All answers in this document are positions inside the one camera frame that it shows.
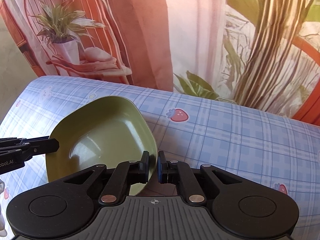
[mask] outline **wall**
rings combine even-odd
[[[0,17],[0,123],[20,93],[36,78]]]

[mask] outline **white plant pot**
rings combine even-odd
[[[80,64],[78,44],[75,40],[65,43],[52,43],[52,45],[64,60],[75,65]]]

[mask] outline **potted plant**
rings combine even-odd
[[[104,28],[105,26],[84,18],[84,11],[70,11],[70,3],[48,6],[40,1],[40,5],[43,13],[33,16],[43,27],[37,36],[41,36],[42,40],[45,39],[47,46],[52,44],[66,61],[78,65],[80,63],[78,43],[82,47],[80,36],[90,36],[86,33],[87,28]]]

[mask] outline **black circular pad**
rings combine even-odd
[[[68,236],[94,215],[92,199],[82,185],[54,181],[13,198],[7,219],[17,235],[31,239]]]
[[[30,211],[39,217],[53,217],[62,213],[67,207],[63,198],[57,196],[43,196],[33,200]]]
[[[291,233],[299,217],[292,198],[244,179],[242,183],[221,186],[211,213],[226,230],[251,239],[272,239]]]
[[[270,216],[276,211],[276,204],[261,196],[245,197],[240,200],[239,207],[244,214],[257,218]]]

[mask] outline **star print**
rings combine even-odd
[[[89,95],[89,99],[95,99],[96,98],[96,94],[91,94],[91,95]]]

